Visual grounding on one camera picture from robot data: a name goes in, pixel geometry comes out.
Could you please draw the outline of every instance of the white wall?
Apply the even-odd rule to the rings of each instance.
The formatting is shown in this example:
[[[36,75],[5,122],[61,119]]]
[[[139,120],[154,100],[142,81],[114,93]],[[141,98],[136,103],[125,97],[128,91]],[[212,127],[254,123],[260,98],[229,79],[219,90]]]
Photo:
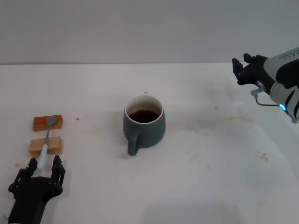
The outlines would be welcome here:
[[[228,62],[299,45],[298,0],[0,0],[0,63]]]

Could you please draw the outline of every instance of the spoon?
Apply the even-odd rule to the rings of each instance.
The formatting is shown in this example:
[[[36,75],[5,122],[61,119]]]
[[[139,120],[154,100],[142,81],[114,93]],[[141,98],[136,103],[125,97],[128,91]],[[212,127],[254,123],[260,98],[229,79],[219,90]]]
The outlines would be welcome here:
[[[39,156],[39,160],[37,163],[37,168],[38,169],[43,169],[46,160],[47,160],[47,151],[48,151],[48,143],[49,143],[49,133],[50,133],[50,127],[57,122],[57,117],[51,116],[46,119],[46,124],[48,125],[48,131],[45,139],[45,144],[43,145],[41,155]]]

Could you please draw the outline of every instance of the table surface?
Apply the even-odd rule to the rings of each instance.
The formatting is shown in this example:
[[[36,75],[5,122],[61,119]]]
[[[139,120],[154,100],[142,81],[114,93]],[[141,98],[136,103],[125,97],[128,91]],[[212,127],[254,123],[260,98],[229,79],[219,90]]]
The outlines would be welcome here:
[[[252,89],[230,63],[0,66],[0,212],[30,140],[46,135],[33,118],[62,114],[50,137],[63,139],[64,191],[42,224],[298,223],[299,125]],[[145,91],[164,105],[166,132],[130,157],[123,108]]]

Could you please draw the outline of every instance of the coffee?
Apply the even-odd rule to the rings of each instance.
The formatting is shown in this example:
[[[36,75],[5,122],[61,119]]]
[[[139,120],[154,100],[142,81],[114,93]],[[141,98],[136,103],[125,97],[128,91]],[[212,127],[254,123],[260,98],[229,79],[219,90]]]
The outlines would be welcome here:
[[[150,110],[139,110],[131,113],[129,117],[139,123],[149,123],[156,120],[160,115]]]

